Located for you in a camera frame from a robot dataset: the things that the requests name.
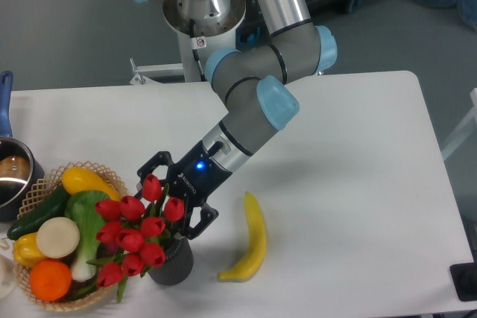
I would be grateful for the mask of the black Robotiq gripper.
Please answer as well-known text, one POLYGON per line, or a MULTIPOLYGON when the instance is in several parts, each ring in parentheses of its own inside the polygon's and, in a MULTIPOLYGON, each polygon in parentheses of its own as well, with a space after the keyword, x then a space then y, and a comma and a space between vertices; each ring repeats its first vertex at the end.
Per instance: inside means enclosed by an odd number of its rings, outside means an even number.
POLYGON ((178 162, 172 160, 168 151, 157 152, 136 172, 139 182, 134 197, 142 198, 142 185, 148 174, 152 174, 159 166, 166 166, 165 181, 169 184, 169 194, 183 200, 186 206, 177 234, 188 240, 196 239, 219 216, 217 209, 205 203, 208 196, 232 175, 212 157, 223 146, 222 142, 216 142, 210 149, 205 149, 203 142, 199 141, 178 162), (196 223, 193 223, 195 212, 199 214, 196 223))

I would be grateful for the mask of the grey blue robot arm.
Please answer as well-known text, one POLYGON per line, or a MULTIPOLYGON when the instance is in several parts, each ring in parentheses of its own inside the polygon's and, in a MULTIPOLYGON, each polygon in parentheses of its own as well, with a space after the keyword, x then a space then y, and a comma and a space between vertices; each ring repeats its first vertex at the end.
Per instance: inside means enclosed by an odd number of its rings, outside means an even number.
POLYGON ((159 152, 138 172, 141 179, 160 165, 164 183, 185 203, 178 232, 194 239, 218 216, 209 195, 298 113, 287 85, 319 75, 337 57, 328 28, 315 26, 305 0, 258 0, 271 42, 255 51, 214 48, 199 58, 199 39, 232 35, 245 15, 244 0, 162 0, 167 23, 185 36, 185 74, 206 80, 227 114, 178 162, 159 152))

